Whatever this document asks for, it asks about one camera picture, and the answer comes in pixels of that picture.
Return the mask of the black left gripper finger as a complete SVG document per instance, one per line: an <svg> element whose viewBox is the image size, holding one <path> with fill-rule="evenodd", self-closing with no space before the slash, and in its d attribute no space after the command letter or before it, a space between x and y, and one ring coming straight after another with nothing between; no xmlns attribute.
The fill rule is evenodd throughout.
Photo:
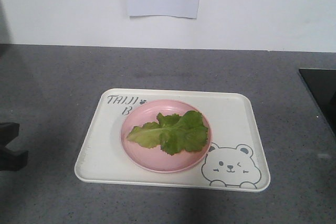
<svg viewBox="0 0 336 224"><path fill-rule="evenodd" d="M1 146L6 146L19 135L18 123L1 123L0 124L0 141Z"/></svg>
<svg viewBox="0 0 336 224"><path fill-rule="evenodd" d="M28 151L11 151L1 146L1 166L0 170L18 171L27 166Z"/></svg>

